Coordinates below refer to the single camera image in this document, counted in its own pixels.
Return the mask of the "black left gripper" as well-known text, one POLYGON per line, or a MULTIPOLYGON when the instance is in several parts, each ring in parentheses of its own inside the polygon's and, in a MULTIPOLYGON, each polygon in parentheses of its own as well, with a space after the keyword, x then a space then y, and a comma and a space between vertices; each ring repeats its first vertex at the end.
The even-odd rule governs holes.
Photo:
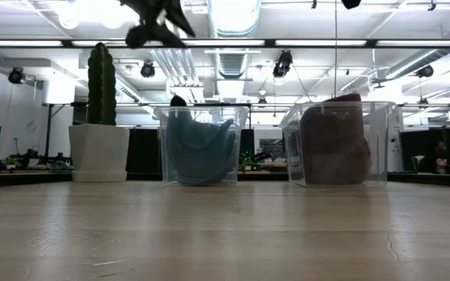
POLYGON ((186 48, 187 45, 170 32, 166 25, 155 25, 153 29, 145 25, 163 24, 170 21, 187 35, 195 37, 180 0, 119 0, 121 6, 127 6, 138 14, 137 26, 131 27, 125 37, 128 48, 143 48, 148 42, 158 41, 164 47, 186 48))

